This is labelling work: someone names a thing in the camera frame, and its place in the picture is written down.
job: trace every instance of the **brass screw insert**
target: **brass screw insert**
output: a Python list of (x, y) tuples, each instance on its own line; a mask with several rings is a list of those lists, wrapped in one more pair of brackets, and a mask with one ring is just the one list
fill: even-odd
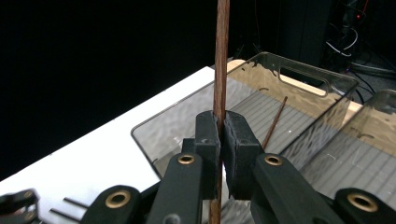
[(126, 190), (119, 190), (106, 198), (106, 206), (109, 208), (123, 207), (131, 200), (131, 194)]
[(282, 159), (277, 156), (266, 156), (265, 161), (270, 165), (281, 165), (283, 163)]
[(182, 155), (177, 159), (177, 161), (180, 164), (187, 165), (193, 163), (195, 159), (192, 155)]
[(378, 210), (378, 205), (376, 202), (359, 193), (350, 193), (346, 196), (347, 200), (355, 207), (366, 211), (366, 212), (376, 212)]

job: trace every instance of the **white tabletop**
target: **white tabletop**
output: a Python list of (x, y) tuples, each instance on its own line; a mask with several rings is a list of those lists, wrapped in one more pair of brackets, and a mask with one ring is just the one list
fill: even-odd
[(58, 224), (74, 222), (49, 213), (51, 208), (73, 217), (84, 214), (84, 210), (64, 203), (64, 197), (91, 204), (99, 193), (115, 185), (132, 186), (140, 191), (147, 189), (159, 178), (131, 137), (132, 128), (213, 79), (214, 70), (204, 67), (145, 103), (3, 180), (0, 182), (0, 195), (35, 189), (40, 197), (40, 218)]

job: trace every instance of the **transparent plastic container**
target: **transparent plastic container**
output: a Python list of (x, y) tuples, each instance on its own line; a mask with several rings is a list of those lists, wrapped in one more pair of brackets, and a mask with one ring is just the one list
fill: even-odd
[(364, 189), (396, 209), (396, 91), (379, 91), (301, 173), (331, 198)]
[[(244, 116), (262, 142), (287, 96), (265, 151), (282, 153), (302, 167), (339, 131), (348, 97), (358, 84), (354, 78), (264, 52), (228, 73), (226, 109)], [(182, 140), (194, 137), (196, 115), (212, 108), (213, 83), (209, 83), (132, 129), (133, 139), (159, 177), (181, 151)], [(249, 202), (225, 200), (224, 178), (222, 223), (253, 223)], [(203, 209), (205, 221), (207, 207)]]

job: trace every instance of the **clear plastic bin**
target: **clear plastic bin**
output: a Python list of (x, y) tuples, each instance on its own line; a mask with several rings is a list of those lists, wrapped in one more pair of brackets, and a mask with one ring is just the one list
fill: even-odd
[(302, 170), (333, 198), (364, 189), (396, 209), (396, 91), (379, 91)]

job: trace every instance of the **wooden skewer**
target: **wooden skewer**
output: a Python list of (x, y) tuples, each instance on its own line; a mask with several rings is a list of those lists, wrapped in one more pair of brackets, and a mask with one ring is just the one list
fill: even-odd
[[(227, 83), (228, 27), (230, 18), (230, 0), (218, 0), (218, 18), (216, 30), (215, 86), (213, 113), (218, 119), (218, 131), (222, 142), (222, 130), (225, 120), (225, 98)], [(209, 224), (219, 224), (221, 218), (222, 161), (219, 160), (217, 199), (209, 204)]]
[(282, 113), (283, 107), (285, 107), (285, 104), (286, 104), (287, 100), (288, 100), (288, 97), (285, 96), (285, 99), (283, 100), (283, 103), (280, 106), (279, 110), (277, 111), (277, 114), (276, 114), (276, 116), (274, 118), (274, 121), (271, 124), (270, 130), (268, 131), (267, 135), (265, 136), (264, 141), (262, 142), (262, 150), (264, 150), (264, 151), (265, 151), (265, 148), (267, 147), (267, 144), (268, 144), (268, 142), (270, 140), (270, 137), (271, 137), (271, 135), (272, 135), (272, 133), (274, 131), (274, 128), (275, 128), (277, 122), (279, 121), (280, 114)]

